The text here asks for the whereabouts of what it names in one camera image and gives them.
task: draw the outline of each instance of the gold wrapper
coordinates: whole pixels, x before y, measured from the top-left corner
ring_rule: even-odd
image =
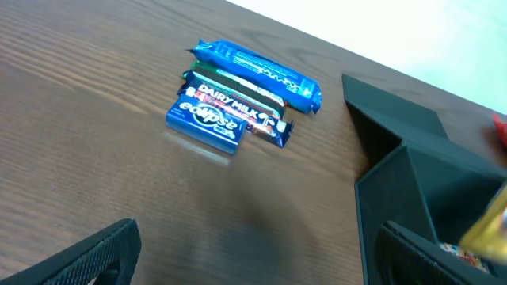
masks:
[[[461,238],[459,246],[486,259],[507,264],[507,186]]]

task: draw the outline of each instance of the black plastic object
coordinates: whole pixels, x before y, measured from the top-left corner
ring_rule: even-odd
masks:
[[[379,228],[375,261],[383,285],[505,284],[395,222],[385,222]]]
[[[123,219],[54,256],[0,281],[0,285],[130,284],[141,251],[133,219]]]
[[[364,281],[380,284],[373,249],[392,220],[433,244],[457,244],[507,172],[448,140],[438,115],[343,75],[345,101],[372,163],[356,182]],[[504,268],[497,270],[507,279]]]

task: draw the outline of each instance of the blue wrapper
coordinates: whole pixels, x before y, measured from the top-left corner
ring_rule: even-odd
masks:
[[[246,121],[197,99],[181,96],[167,112],[166,126],[234,154],[246,129]]]
[[[196,98],[244,119],[246,130],[253,135],[278,147],[285,146],[294,126],[279,120],[276,110],[193,70],[187,72],[185,79],[186,83],[178,91],[181,97]]]
[[[203,40],[191,52],[206,63],[244,78],[286,100],[293,108],[317,113],[322,103],[318,83],[301,73],[226,40]]]

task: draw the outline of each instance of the black plastic holder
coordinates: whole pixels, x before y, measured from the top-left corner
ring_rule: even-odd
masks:
[[[373,167],[355,184],[365,284],[381,284],[374,247],[383,222],[456,245],[507,172],[449,141],[438,115],[343,75],[345,101]],[[498,277],[507,269],[494,265]]]

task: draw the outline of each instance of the wooden table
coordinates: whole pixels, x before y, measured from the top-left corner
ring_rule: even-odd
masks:
[[[288,110],[283,150],[246,135],[234,157],[167,130],[199,38],[318,79],[321,111]],[[507,165],[489,109],[225,1],[1,1],[0,278],[133,217],[135,284],[362,283],[353,183],[368,161],[342,73]]]

